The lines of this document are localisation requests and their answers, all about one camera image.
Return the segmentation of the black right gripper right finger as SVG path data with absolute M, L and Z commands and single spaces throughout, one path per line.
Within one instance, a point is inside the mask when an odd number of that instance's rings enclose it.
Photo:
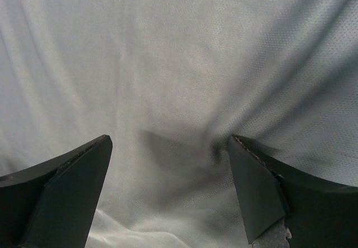
M 232 135 L 228 154 L 248 243 L 282 224 L 289 247 L 357 247 L 357 187 L 321 179 Z

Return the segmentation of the white t-shirt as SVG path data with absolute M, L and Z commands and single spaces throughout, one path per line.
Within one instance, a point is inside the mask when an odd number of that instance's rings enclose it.
M 357 185 L 357 0 L 1 0 L 1 174 L 103 134 L 87 247 L 247 247 L 231 135 Z

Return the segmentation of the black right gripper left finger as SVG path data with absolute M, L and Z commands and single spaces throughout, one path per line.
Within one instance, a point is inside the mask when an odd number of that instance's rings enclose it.
M 111 152 L 102 135 L 1 176 L 1 247 L 85 247 Z

